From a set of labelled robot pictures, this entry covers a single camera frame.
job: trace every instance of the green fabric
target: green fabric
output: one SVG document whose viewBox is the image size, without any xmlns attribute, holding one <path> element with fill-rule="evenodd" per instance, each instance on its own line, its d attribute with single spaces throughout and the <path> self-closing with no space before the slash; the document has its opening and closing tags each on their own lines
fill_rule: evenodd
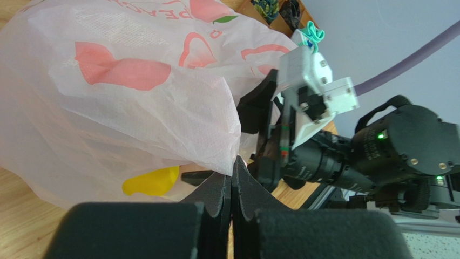
<svg viewBox="0 0 460 259">
<path fill-rule="evenodd" d="M 299 30 L 312 43 L 313 53 L 317 53 L 318 43 L 324 39 L 324 35 L 325 35 L 324 31 L 316 28 L 315 24 L 312 21 L 308 21 L 307 26 Z M 299 46 L 305 46 L 305 45 L 308 45 L 306 41 L 299 43 Z"/>
</svg>

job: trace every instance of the yellow object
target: yellow object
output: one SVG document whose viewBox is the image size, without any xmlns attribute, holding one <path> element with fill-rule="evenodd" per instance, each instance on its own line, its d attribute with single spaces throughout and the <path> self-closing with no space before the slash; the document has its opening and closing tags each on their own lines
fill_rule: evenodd
<svg viewBox="0 0 460 259">
<path fill-rule="evenodd" d="M 179 167 L 169 167 L 130 178 L 121 187 L 123 193 L 143 193 L 150 196 L 162 196 L 169 192 L 179 176 Z"/>
</svg>

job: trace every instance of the wooden surface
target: wooden surface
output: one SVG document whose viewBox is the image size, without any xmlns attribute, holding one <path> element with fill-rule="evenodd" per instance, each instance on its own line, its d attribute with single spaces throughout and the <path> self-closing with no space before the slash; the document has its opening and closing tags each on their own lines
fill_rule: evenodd
<svg viewBox="0 0 460 259">
<path fill-rule="evenodd" d="M 233 9 L 239 1 L 226 1 Z M 29 0 L 0 0 L 0 29 Z M 336 133 L 333 124 L 326 130 Z M 293 191 L 283 182 L 273 195 L 291 208 L 300 205 L 315 190 L 317 184 L 306 184 Z M 40 200 L 15 174 L 0 168 L 0 259 L 41 258 L 65 210 Z"/>
</svg>

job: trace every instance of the purple cable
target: purple cable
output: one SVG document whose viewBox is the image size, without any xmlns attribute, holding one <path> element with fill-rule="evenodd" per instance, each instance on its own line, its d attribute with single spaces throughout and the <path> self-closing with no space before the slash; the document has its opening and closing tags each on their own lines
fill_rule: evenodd
<svg viewBox="0 0 460 259">
<path fill-rule="evenodd" d="M 432 39 L 430 42 L 426 43 L 423 47 L 418 49 L 412 55 L 406 57 L 404 60 L 398 64 L 390 67 L 389 69 L 383 71 L 382 73 L 372 77 L 371 79 L 360 83 L 355 86 L 355 91 L 358 96 L 370 92 L 377 87 L 393 80 L 394 78 L 400 76 L 405 71 L 413 68 L 418 63 L 424 61 L 430 55 L 438 51 L 445 44 L 451 42 L 458 35 L 460 35 L 460 21 L 456 22 L 447 30 L 443 31 L 436 38 Z"/>
</svg>

